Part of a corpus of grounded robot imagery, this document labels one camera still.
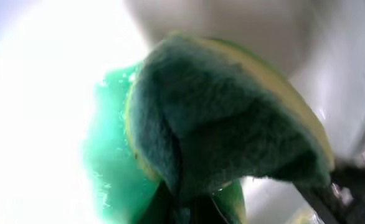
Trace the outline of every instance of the bright white light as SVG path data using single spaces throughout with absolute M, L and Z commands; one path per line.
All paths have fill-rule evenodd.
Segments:
M 119 0 L 44 1 L 0 40 L 0 223 L 100 223 L 78 149 L 93 86 L 148 48 Z

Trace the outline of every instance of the folded sponge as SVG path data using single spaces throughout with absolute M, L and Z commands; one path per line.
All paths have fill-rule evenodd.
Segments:
M 240 177 L 327 185 L 333 154 L 296 90 L 248 50 L 187 34 L 145 60 L 126 131 L 146 169 L 182 203 Z

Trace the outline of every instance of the sponge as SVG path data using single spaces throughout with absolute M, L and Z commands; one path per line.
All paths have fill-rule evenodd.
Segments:
M 326 186 L 333 154 L 322 124 L 278 72 L 224 40 L 175 33 L 145 60 L 126 132 L 179 203 L 246 175 Z

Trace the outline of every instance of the green scouring pad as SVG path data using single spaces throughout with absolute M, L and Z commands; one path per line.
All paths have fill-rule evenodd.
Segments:
M 333 154 L 318 118 L 283 76 L 230 42 L 166 37 L 126 112 L 136 156 L 180 203 L 246 175 L 330 182 Z

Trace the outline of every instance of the green sponge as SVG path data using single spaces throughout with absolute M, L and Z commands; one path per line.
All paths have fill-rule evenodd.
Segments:
M 333 155 L 312 110 L 282 76 L 226 41 L 165 38 L 126 112 L 131 147 L 180 203 L 246 175 L 330 182 Z

